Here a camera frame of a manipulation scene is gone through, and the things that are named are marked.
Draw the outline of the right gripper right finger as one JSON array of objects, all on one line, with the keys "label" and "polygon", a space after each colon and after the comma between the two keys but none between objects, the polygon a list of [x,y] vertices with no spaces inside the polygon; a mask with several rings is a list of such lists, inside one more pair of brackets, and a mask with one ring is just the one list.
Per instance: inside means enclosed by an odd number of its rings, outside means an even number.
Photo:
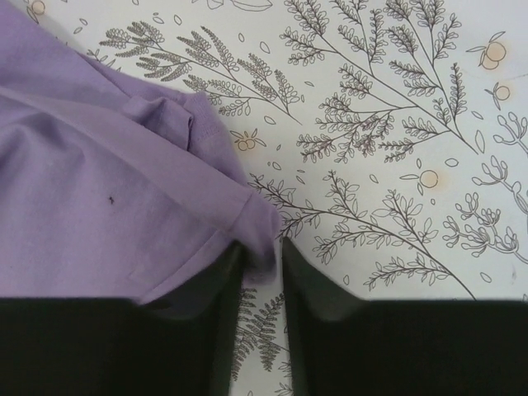
[{"label": "right gripper right finger", "polygon": [[297,395],[524,395],[527,305],[359,298],[281,248]]}]

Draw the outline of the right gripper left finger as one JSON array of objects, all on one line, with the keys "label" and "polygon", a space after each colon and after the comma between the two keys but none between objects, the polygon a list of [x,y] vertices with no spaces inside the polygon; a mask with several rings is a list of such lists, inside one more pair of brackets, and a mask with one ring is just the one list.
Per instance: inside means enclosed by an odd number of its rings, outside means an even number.
[{"label": "right gripper left finger", "polygon": [[4,395],[226,395],[243,277],[231,244],[148,304],[110,298],[4,298]]}]

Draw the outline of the purple t shirt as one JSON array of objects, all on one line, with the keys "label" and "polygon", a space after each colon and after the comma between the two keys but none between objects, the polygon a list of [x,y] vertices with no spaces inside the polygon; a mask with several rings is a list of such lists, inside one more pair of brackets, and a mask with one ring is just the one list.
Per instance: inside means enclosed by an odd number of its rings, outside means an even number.
[{"label": "purple t shirt", "polygon": [[147,303],[235,241],[268,281],[280,226],[204,94],[105,67],[2,2],[2,296]]}]

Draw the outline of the floral table mat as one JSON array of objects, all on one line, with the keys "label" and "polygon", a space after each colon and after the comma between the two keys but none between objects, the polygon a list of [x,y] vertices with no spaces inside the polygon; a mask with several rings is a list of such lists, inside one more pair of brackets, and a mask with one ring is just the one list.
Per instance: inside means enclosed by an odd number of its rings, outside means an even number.
[{"label": "floral table mat", "polygon": [[204,94],[280,216],[274,278],[226,247],[226,395],[297,395],[285,239],[362,299],[527,305],[526,2],[8,2],[105,67]]}]

